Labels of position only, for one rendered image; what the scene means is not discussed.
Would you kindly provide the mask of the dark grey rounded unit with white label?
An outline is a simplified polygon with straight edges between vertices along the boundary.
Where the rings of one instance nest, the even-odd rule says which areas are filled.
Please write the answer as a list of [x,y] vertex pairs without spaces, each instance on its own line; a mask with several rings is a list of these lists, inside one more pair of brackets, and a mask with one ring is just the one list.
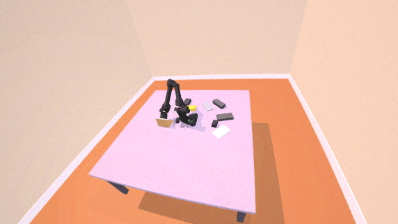
[[192,113],[192,114],[194,114],[194,117],[192,120],[189,121],[189,124],[193,127],[196,125],[198,114],[197,113]]

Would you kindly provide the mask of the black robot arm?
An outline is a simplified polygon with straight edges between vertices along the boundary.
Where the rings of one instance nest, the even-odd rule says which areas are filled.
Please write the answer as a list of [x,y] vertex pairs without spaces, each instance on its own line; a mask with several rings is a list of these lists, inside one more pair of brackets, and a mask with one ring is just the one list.
[[169,112],[171,107],[169,102],[173,88],[175,89],[175,96],[176,96],[175,105],[178,106],[174,108],[174,111],[176,111],[178,115],[182,114],[187,115],[188,113],[190,113],[189,107],[184,105],[184,101],[181,97],[180,85],[177,82],[175,82],[175,80],[173,79],[167,79],[166,85],[167,85],[166,97],[164,103],[161,105],[161,108],[159,109],[160,112],[159,118],[167,119],[168,116],[167,113]]

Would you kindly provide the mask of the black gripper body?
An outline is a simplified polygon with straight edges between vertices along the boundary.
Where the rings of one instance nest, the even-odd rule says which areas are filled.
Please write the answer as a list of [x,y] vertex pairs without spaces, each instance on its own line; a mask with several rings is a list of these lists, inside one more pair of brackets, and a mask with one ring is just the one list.
[[192,120],[194,117],[194,114],[190,114],[189,116],[186,116],[186,114],[182,114],[179,115],[178,118],[176,118],[176,123],[179,123],[179,121],[181,120],[182,122],[184,122],[184,120]]

